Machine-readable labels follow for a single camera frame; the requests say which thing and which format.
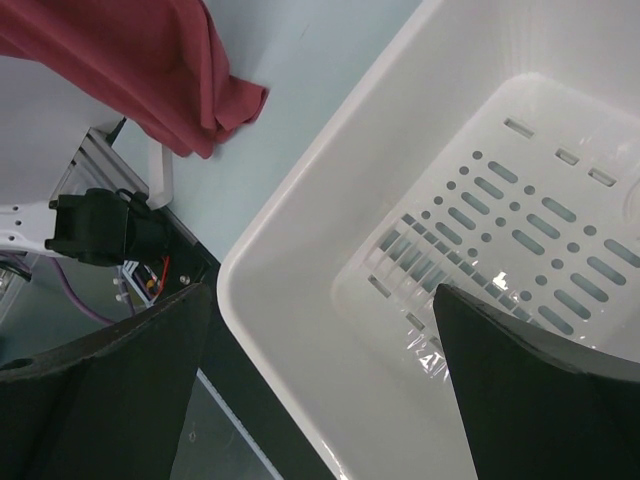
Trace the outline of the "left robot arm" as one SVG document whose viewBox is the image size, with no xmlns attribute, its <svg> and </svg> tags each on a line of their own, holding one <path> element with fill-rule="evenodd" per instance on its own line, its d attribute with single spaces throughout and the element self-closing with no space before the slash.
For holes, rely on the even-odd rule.
<svg viewBox="0 0 640 480">
<path fill-rule="evenodd" d="M 48 201 L 1 206 L 1 249 L 112 267 L 156 262 L 169 251 L 171 227 L 146 194 L 90 188 Z"/>
</svg>

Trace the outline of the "red tank top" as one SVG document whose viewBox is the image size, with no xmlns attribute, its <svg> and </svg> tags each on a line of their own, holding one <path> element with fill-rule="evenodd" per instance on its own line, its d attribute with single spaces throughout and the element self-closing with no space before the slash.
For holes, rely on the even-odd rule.
<svg viewBox="0 0 640 480">
<path fill-rule="evenodd" d="M 181 157 L 211 156 L 268 96 L 232 74 L 202 1 L 4 1 L 1 53 L 45 65 Z"/>
</svg>

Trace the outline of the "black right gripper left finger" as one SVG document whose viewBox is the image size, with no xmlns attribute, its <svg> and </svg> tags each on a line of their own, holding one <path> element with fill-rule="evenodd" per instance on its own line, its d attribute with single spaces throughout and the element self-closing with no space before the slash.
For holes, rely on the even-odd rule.
<svg viewBox="0 0 640 480">
<path fill-rule="evenodd" d="M 1 368 L 4 479 L 167 479 L 207 336 L 195 284 Z"/>
</svg>

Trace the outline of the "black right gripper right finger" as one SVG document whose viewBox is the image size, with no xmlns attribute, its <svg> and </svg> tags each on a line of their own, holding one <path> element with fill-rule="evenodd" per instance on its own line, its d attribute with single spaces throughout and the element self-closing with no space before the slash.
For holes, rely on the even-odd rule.
<svg viewBox="0 0 640 480">
<path fill-rule="evenodd" d="M 638 478 L 637 363 L 447 284 L 433 310 L 479 478 Z"/>
</svg>

